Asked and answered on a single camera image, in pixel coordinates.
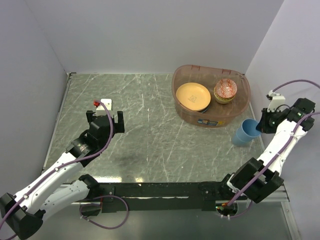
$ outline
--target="green marble surface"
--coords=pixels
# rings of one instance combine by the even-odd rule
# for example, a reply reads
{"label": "green marble surface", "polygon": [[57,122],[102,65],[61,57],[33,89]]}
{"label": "green marble surface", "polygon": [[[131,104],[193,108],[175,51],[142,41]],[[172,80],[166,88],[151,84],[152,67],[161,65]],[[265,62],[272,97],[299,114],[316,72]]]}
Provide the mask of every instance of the green marble surface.
{"label": "green marble surface", "polygon": [[69,143],[88,128],[86,111],[93,99],[110,98],[113,114],[123,111],[125,133],[83,171],[99,182],[221,181],[251,157],[262,153],[258,139],[235,147],[231,137],[250,108],[221,128],[183,121],[171,92],[172,74],[73,74],[45,165],[50,167]]}

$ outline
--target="cup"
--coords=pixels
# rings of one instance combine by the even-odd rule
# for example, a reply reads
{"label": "cup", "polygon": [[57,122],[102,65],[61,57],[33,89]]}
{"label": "cup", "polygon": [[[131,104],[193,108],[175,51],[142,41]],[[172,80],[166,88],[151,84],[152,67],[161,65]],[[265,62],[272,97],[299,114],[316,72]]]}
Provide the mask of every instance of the cup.
{"label": "cup", "polygon": [[243,146],[249,143],[252,139],[260,136],[261,132],[256,130],[258,122],[248,118],[244,120],[241,126],[236,130],[232,143],[236,146]]}

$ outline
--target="gray wall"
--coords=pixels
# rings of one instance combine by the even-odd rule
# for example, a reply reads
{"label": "gray wall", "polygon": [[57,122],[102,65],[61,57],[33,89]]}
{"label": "gray wall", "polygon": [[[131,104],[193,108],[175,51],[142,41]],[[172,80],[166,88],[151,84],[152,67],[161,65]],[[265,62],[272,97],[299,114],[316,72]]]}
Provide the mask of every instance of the gray wall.
{"label": "gray wall", "polygon": [[[41,173],[67,75],[28,6],[0,1],[0,195]],[[0,239],[10,231],[1,230]]]}
{"label": "gray wall", "polygon": [[[250,64],[246,76],[252,89],[252,106],[257,118],[268,105],[265,95],[272,88],[294,79],[309,79],[320,84],[320,1],[285,0]],[[306,83],[281,88],[292,104],[299,97],[317,103],[320,90]],[[320,116],[288,156],[283,178],[303,239],[320,237]],[[268,144],[271,135],[263,137]]]}
{"label": "gray wall", "polygon": [[283,0],[26,0],[67,72],[245,72]]}

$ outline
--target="label sticker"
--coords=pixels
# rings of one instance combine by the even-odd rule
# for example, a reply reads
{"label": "label sticker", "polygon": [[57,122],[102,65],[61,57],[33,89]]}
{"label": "label sticker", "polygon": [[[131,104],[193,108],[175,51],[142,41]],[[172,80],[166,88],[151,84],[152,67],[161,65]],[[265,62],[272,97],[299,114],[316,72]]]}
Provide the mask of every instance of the label sticker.
{"label": "label sticker", "polygon": [[198,119],[197,123],[198,124],[205,124],[208,126],[221,126],[221,125],[225,124],[224,121],[211,121],[208,119]]}

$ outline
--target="plastic bin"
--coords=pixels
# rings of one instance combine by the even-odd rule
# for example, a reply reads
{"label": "plastic bin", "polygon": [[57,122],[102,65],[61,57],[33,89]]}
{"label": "plastic bin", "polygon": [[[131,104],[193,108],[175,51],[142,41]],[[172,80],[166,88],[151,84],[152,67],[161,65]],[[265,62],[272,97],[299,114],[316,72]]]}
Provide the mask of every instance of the plastic bin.
{"label": "plastic bin", "polygon": [[[237,85],[237,93],[234,99],[227,104],[220,104],[215,100],[214,88],[220,79],[231,79]],[[190,110],[179,102],[176,91],[186,83],[198,83],[209,90],[211,101],[206,112]],[[175,110],[183,120],[201,127],[218,128],[225,127],[247,109],[251,94],[249,82],[240,72],[197,65],[183,65],[174,72],[172,95]]]}

